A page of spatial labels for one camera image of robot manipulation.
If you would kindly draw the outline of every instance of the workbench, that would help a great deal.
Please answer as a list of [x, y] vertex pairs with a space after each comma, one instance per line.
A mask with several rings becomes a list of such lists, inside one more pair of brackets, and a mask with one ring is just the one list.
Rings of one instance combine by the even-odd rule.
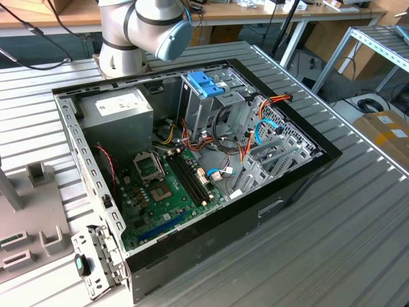
[[[140, 306], [397, 306], [409, 298], [408, 173], [347, 121], [245, 42], [188, 48], [159, 71], [239, 59], [343, 151], [296, 202], [179, 278]], [[96, 64], [53, 71], [0, 70], [0, 155], [7, 173], [43, 160], [56, 172], [72, 233], [98, 224], [75, 168], [50, 90], [101, 80]], [[88, 306], [73, 255], [0, 285], [4, 306]], [[118, 287], [97, 306], [131, 306]]]
[[[64, 29], [59, 27], [53, 15], [33, 13], [24, 10], [12, 9], [21, 19], [32, 22], [41, 28], [45, 34], [63, 34]], [[264, 11], [264, 6], [253, 9], [242, 8], [230, 3], [209, 3], [204, 5], [202, 26], [220, 26], [229, 24], [266, 24], [270, 22], [271, 14]], [[369, 25], [377, 24], [387, 11], [372, 4], [371, 8], [360, 9], [359, 12], [339, 13], [328, 6], [309, 5], [306, 11], [295, 12], [292, 18], [297, 22], [297, 27], [291, 37], [288, 47], [281, 59], [281, 66], [287, 67], [297, 43], [300, 41], [302, 33], [308, 22], [323, 20], [351, 20], [369, 19]], [[272, 22], [282, 23], [288, 14], [282, 10], [277, 10]], [[99, 7], [95, 0], [73, 0], [71, 4], [60, 14], [64, 25], [69, 26], [75, 33], [101, 32], [101, 18]], [[193, 26], [200, 22], [199, 16], [192, 14]], [[30, 35], [22, 25], [9, 16], [6, 12], [0, 12], [0, 37]]]

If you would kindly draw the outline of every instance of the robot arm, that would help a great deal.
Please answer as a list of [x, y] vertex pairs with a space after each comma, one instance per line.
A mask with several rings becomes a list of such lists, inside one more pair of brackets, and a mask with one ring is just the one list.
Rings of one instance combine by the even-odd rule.
[[108, 77], [146, 70], [144, 51], [163, 61], [180, 56], [189, 44], [190, 23], [179, 0], [100, 0], [100, 68]]

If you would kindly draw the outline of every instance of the blue cable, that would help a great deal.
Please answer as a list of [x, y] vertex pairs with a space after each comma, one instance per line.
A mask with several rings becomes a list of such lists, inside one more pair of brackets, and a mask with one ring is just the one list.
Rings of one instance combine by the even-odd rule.
[[218, 169], [218, 168], [212, 168], [210, 171], [208, 171], [207, 173], [206, 173], [206, 175], [207, 175], [207, 177], [209, 177], [211, 174], [213, 174], [213, 173], [215, 173], [216, 171], [222, 171], [221, 169]]
[[207, 177], [209, 177], [211, 174], [215, 173], [216, 171], [220, 171], [218, 168], [212, 168], [210, 171], [206, 173]]
[[278, 127], [280, 127], [278, 124], [276, 124], [272, 120], [269, 120], [269, 119], [260, 120], [258, 124], [256, 125], [256, 128], [254, 129], [254, 137], [256, 138], [256, 141], [257, 143], [259, 143], [259, 145], [261, 145], [261, 139], [260, 139], [260, 136], [258, 135], [258, 129], [260, 127], [260, 124], [263, 122], [269, 123], [271, 126], [273, 126], [274, 129], [277, 129]]
[[187, 15], [187, 18], [189, 19], [190, 24], [192, 24], [192, 16], [190, 16], [190, 12], [186, 6], [185, 6], [185, 11], [186, 11], [186, 15]]

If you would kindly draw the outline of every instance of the metal rack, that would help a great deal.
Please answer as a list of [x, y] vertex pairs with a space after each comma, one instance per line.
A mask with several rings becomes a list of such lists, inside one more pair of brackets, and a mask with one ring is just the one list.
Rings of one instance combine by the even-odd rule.
[[[348, 58], [354, 58], [359, 47], [364, 44], [383, 56], [385, 59], [395, 64], [395, 67], [379, 84], [376, 91], [380, 91], [399, 68], [409, 72], [409, 45], [403, 40], [403, 37], [398, 35], [394, 26], [367, 26], [349, 28], [314, 85], [312, 89], [313, 93], [317, 93], [323, 86], [329, 73], [331, 73], [332, 67], [335, 65], [336, 61], [343, 53], [344, 48], [348, 45], [352, 38], [355, 38], [359, 42], [351, 50]], [[349, 59], [345, 61], [340, 69], [340, 72], [343, 72], [349, 62]]]
[[[154, 71], [237, 58], [343, 151], [296, 204], [163, 285], [140, 306], [404, 306], [409, 297], [409, 181], [404, 170], [263, 51], [245, 42], [188, 48]], [[101, 80], [92, 60], [51, 72], [0, 70], [0, 154], [9, 173], [45, 160], [72, 234], [99, 224], [75, 169], [50, 89]], [[73, 256], [0, 285], [14, 306], [89, 306]], [[131, 306], [125, 287], [96, 306]]]

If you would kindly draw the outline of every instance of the wooden shelf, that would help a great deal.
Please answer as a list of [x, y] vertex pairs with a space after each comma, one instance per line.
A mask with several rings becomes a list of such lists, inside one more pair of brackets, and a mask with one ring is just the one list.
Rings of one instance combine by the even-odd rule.
[[[246, 9], [241, 6], [230, 4], [211, 3], [204, 5], [203, 20], [240, 20], [240, 19], [269, 19], [270, 14], [264, 12], [263, 6]], [[39, 28], [56, 27], [54, 16], [25, 10], [10, 9], [21, 19], [32, 22]], [[329, 17], [329, 16], [359, 16], [363, 13], [386, 13], [379, 6], [372, 5], [370, 9], [361, 9], [358, 13], [338, 13], [328, 6], [308, 6], [306, 11], [296, 12], [296, 17]], [[285, 18], [287, 13], [277, 10], [276, 18]], [[73, 0], [71, 4], [60, 14], [60, 18], [66, 26], [89, 26], [100, 25], [100, 11], [95, 0]], [[193, 20], [199, 20], [199, 16], [192, 14]], [[0, 12], [0, 28], [21, 28], [22, 25], [6, 12]]]

